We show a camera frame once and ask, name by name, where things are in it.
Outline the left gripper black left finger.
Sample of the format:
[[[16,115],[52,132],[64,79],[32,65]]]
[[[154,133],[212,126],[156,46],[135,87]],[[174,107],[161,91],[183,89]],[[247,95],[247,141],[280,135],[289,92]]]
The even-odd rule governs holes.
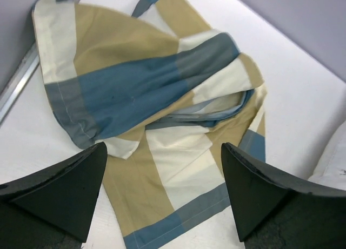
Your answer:
[[[1,242],[86,242],[107,156],[106,145],[98,143],[1,184]]]

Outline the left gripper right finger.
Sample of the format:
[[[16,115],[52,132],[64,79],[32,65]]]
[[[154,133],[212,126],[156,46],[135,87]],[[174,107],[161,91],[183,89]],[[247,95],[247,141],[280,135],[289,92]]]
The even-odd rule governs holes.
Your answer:
[[[221,159],[241,242],[345,242],[345,191],[293,176],[230,143]]]

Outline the white pillow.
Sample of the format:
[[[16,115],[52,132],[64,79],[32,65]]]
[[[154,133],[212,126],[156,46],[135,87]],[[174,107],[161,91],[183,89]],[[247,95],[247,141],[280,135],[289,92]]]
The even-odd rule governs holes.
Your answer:
[[[342,123],[325,147],[308,181],[345,190],[345,122]]]

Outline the blue beige checked pillowcase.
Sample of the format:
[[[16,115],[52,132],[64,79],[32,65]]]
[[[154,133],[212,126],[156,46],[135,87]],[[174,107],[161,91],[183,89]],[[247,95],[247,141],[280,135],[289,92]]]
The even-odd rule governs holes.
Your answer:
[[[104,142],[103,185],[127,248],[160,248],[230,205],[221,146],[265,161],[264,80],[187,0],[130,15],[38,0],[46,95],[80,149]]]

